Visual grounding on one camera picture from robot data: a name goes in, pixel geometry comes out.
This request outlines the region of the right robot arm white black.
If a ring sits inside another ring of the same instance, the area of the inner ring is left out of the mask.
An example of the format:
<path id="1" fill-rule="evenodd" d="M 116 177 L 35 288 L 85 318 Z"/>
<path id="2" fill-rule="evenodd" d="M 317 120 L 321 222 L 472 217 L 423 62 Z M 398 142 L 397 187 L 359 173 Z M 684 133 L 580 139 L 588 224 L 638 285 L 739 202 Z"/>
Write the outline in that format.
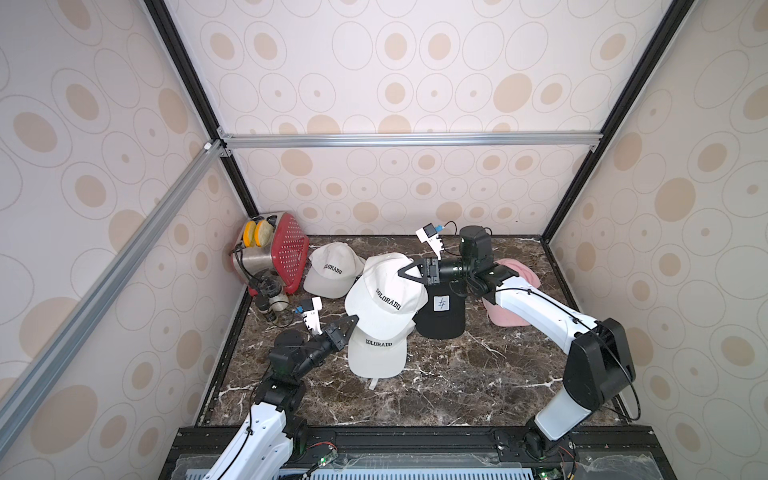
<path id="1" fill-rule="evenodd" d="M 444 259 L 441 226 L 416 231 L 435 256 L 398 270 L 424 286 L 454 284 L 464 295 L 482 298 L 522 317 L 567 355 L 562 388 L 526 424 L 523 445 L 535 460 L 545 459 L 562 439 L 624 389 L 634 387 L 634 363 L 624 327 L 612 318 L 598 321 L 542 293 L 519 271 L 494 259 L 492 237 L 477 225 L 459 231 L 459 253 Z"/>

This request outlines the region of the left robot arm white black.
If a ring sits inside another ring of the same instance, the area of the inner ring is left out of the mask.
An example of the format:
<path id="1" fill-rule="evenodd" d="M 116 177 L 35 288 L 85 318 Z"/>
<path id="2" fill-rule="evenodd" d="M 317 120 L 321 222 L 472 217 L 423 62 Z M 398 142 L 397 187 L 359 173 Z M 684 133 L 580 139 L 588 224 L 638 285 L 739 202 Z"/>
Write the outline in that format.
<path id="1" fill-rule="evenodd" d="M 304 377 L 344 350 L 357 323 L 356 315 L 344 316 L 318 335 L 306 337 L 296 330 L 278 335 L 246 420 L 207 479 L 273 479 L 295 451 L 306 451 L 307 422 L 297 414 L 307 390 Z"/>

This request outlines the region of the black cap with white label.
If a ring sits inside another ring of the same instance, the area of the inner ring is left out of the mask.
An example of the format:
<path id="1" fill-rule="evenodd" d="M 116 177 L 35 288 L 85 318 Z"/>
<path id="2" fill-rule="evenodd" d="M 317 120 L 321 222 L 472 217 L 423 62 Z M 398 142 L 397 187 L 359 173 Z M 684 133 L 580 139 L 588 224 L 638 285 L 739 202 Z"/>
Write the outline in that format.
<path id="1" fill-rule="evenodd" d="M 449 284 L 426 287 L 427 303 L 413 320 L 416 331 L 425 338 L 450 340 L 461 336 L 466 327 L 466 300 Z"/>

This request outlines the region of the white cap back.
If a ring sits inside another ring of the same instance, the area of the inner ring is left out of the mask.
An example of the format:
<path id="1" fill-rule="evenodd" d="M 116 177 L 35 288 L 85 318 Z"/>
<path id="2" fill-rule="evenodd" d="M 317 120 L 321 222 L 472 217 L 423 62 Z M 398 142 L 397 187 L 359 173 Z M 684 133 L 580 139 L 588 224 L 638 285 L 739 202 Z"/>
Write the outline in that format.
<path id="1" fill-rule="evenodd" d="M 363 259 L 342 242 L 316 249 L 309 260 L 311 266 L 303 288 L 313 296 L 327 299 L 344 297 L 364 269 Z"/>

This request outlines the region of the white colorado cap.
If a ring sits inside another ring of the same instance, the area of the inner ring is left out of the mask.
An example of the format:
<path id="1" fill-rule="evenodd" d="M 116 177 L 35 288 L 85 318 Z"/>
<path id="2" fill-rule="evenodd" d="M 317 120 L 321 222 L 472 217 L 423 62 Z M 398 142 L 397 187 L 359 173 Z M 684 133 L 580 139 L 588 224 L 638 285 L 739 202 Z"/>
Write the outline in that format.
<path id="1" fill-rule="evenodd" d="M 414 329 L 415 323 L 410 322 L 395 337 L 381 340 L 355 328 L 348 345 L 351 372 L 368 379 L 369 390 L 374 390 L 380 380 L 399 375 L 406 364 L 407 338 Z"/>
<path id="2" fill-rule="evenodd" d="M 377 340 L 398 336 L 411 323 L 416 313 L 426 305 L 428 293 L 418 281 L 403 278 L 399 271 L 413 270 L 413 261 L 401 253 L 369 257 L 361 277 L 345 298 L 345 311 L 358 317 L 357 327 Z"/>

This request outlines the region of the white Colorado cap front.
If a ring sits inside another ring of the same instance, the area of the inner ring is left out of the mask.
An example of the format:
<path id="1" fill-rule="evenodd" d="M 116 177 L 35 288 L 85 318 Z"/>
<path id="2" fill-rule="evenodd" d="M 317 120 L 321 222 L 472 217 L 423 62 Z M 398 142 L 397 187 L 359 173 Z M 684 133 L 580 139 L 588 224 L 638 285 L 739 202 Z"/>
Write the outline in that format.
<path id="1" fill-rule="evenodd" d="M 368 379 L 369 390 L 374 390 L 380 380 L 399 375 L 406 364 L 407 338 L 414 329 L 415 323 L 410 322 L 395 337 L 381 340 L 355 328 L 348 345 L 351 372 Z"/>

